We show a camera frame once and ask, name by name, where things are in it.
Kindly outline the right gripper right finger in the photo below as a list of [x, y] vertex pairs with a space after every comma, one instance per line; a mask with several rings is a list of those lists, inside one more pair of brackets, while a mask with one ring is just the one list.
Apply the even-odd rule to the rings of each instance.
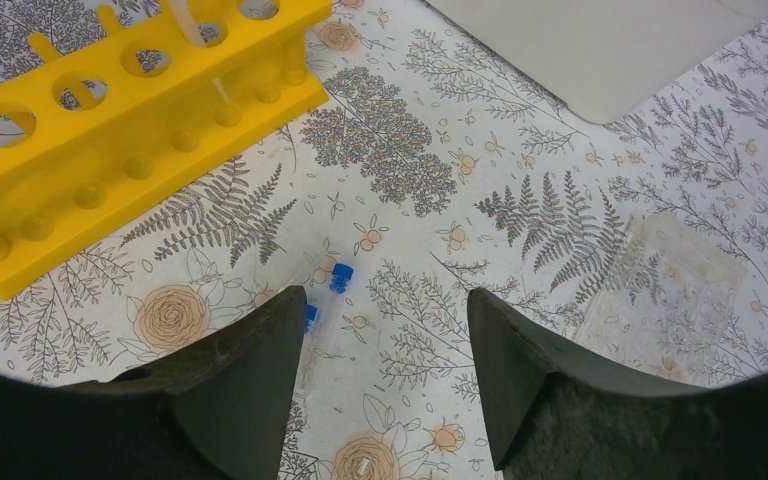
[[677, 471], [674, 403], [701, 388], [600, 356], [484, 288], [467, 319], [495, 470]]

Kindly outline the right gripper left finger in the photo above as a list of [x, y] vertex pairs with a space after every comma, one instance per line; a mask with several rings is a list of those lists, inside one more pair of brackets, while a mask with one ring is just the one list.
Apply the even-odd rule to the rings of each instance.
[[306, 307], [287, 287], [172, 354], [70, 387], [89, 425], [69, 478], [276, 478]]

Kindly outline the white plastic storage bin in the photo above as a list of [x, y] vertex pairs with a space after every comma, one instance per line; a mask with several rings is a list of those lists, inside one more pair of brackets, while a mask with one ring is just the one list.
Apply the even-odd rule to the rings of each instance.
[[768, 18], [768, 0], [434, 1], [562, 100], [611, 123]]

